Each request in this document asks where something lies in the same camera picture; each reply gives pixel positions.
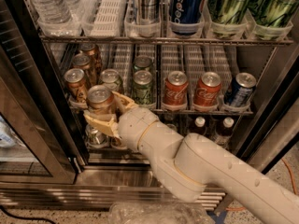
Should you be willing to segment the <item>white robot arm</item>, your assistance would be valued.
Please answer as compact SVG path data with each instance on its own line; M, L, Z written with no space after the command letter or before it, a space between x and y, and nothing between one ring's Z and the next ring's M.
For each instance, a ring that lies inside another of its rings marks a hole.
M299 197L210 139L183 136L146 107L115 94L121 116L84 112L86 121L149 160L155 178L174 196L191 203L214 184L265 224L299 224Z

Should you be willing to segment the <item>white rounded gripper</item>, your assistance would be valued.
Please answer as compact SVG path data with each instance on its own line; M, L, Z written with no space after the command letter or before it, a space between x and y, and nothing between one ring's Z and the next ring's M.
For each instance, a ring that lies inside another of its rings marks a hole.
M93 118L85 113L87 123L99 132L109 136L120 138L121 143L132 151L138 151L138 143L144 131L159 120L159 118L145 107L138 107L130 97L113 91L116 107L123 114L119 123L112 118L110 121Z

